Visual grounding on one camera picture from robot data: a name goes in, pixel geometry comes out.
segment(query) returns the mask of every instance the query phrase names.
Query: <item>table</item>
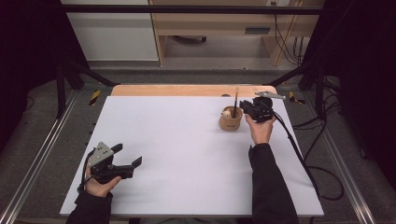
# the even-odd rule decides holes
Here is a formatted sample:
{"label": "table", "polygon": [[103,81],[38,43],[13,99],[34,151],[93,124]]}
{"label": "table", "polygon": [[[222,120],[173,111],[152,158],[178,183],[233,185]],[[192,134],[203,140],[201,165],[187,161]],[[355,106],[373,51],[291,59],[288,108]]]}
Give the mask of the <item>table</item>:
{"label": "table", "polygon": [[[255,97],[268,86],[239,86],[239,99]],[[233,105],[235,86],[122,85],[107,97],[87,151],[103,141],[123,143],[113,164],[143,163],[132,179],[112,190],[112,214],[126,217],[248,217],[251,215],[253,144],[244,120],[235,132],[218,122],[222,108]],[[229,94],[232,97],[220,97]],[[274,110],[292,131],[286,108],[273,100]],[[323,216],[315,190],[299,163],[285,131],[275,124],[270,144],[300,217]],[[78,168],[61,214],[74,209],[81,168]]]}

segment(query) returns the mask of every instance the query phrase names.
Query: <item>person's left hand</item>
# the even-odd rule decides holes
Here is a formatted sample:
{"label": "person's left hand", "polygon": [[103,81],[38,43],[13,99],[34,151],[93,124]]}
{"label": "person's left hand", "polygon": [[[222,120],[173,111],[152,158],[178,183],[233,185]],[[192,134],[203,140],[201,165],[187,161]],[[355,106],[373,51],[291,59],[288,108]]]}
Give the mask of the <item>person's left hand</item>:
{"label": "person's left hand", "polygon": [[[86,176],[91,176],[91,168],[87,167]],[[107,194],[121,181],[121,177],[114,177],[106,184],[100,184],[94,178],[91,178],[85,184],[85,190],[93,196],[105,198]]]}

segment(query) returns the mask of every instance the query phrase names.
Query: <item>hand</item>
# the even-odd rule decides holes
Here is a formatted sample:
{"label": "hand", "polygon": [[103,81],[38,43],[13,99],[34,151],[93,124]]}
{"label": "hand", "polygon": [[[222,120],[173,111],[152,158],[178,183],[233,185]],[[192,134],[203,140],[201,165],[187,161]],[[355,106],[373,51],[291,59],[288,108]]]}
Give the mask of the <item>hand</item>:
{"label": "hand", "polygon": [[[91,169],[87,167],[86,176],[91,176]],[[121,177],[114,177],[110,182],[102,185],[94,178],[91,178],[85,184],[85,190],[93,196],[105,198],[107,194],[121,181]]]}
{"label": "hand", "polygon": [[256,123],[249,114],[245,115],[248,126],[250,127],[251,138],[255,145],[269,143],[276,118],[268,119],[263,123]]}

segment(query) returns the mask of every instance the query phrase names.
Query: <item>stick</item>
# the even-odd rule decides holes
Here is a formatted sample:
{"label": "stick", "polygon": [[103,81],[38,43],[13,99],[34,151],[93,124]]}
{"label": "stick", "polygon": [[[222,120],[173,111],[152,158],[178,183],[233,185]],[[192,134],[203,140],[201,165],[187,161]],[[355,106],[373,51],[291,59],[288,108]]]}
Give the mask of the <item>stick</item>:
{"label": "stick", "polygon": [[233,104],[233,119],[236,117],[236,102],[238,99],[238,91],[239,91],[239,88],[237,87],[235,90],[235,103]]}

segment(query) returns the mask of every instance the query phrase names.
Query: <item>gray floor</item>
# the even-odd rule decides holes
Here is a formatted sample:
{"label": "gray floor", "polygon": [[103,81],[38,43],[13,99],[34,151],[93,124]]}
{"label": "gray floor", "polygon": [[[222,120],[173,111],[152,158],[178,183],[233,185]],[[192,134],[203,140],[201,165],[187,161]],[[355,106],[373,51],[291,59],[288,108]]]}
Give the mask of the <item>gray floor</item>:
{"label": "gray floor", "polygon": [[[287,73],[294,65],[283,63],[279,67],[269,65],[268,56],[257,48],[262,42],[257,38],[209,37],[206,43],[190,40],[170,39],[164,67],[141,63],[139,66],[114,69],[106,64],[105,70],[96,70],[104,77],[121,83],[188,83],[188,84],[262,84]],[[75,175],[77,166],[90,140],[90,132],[99,117],[101,108],[111,89],[97,84],[83,76],[86,85],[78,94],[75,105],[63,126],[52,151],[47,157],[39,176],[18,213],[16,223],[55,223],[62,220],[59,211],[64,195]],[[297,99],[312,99],[313,91],[299,92],[295,88],[298,77],[279,86],[279,93],[289,95],[293,91]],[[92,93],[102,90],[95,105],[89,105]],[[5,210],[17,191],[30,165],[45,141],[57,113],[56,85],[53,81],[32,90],[29,96],[35,99],[8,142],[0,157],[0,209]],[[309,104],[300,105],[285,102],[292,124],[302,123],[314,117]],[[361,158],[360,149],[345,118],[333,111],[328,116],[328,131],[336,144],[347,168],[350,170],[359,190],[367,202],[376,223],[396,223],[396,193],[379,171],[374,161]],[[300,149],[305,154],[318,134],[318,128],[295,131]],[[336,169],[323,138],[320,138],[310,154],[308,165],[326,168],[334,173]],[[318,181],[322,195],[335,197],[340,188],[331,176],[312,171]],[[345,195],[339,201],[321,199],[325,216],[315,218],[315,223],[364,223],[360,222],[350,197]],[[126,220],[113,217],[114,220]]]}

